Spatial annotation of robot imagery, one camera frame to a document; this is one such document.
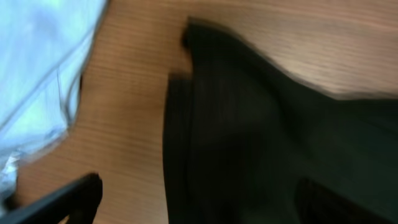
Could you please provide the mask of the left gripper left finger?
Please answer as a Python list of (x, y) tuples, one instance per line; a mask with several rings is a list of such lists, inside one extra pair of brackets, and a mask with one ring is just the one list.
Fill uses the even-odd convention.
[(89, 173), (29, 206), (1, 217), (1, 224), (92, 224), (103, 197), (103, 181)]

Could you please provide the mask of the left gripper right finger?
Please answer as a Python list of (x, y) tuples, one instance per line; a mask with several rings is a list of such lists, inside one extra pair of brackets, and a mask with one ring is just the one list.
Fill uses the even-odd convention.
[(301, 224), (392, 224), (307, 178), (298, 181), (294, 202)]

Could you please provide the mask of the black t-shirt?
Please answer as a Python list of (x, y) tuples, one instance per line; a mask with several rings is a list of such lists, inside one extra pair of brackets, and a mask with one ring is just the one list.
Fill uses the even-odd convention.
[(170, 223), (300, 223), (310, 179), (397, 222), (397, 100), (337, 100), (290, 78), (227, 27), (189, 18), (192, 77), (169, 76)]

